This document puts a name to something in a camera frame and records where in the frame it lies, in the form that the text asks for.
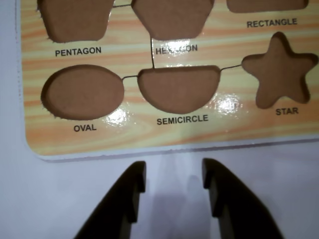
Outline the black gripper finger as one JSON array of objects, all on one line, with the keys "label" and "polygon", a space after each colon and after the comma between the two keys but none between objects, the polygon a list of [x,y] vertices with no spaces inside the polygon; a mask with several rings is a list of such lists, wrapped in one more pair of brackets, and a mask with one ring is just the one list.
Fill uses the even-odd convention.
[{"label": "black gripper finger", "polygon": [[203,187],[222,239],[282,239],[272,215],[260,199],[226,166],[202,160]]},{"label": "black gripper finger", "polygon": [[146,163],[131,164],[81,227],[76,239],[129,239],[146,191]]}]

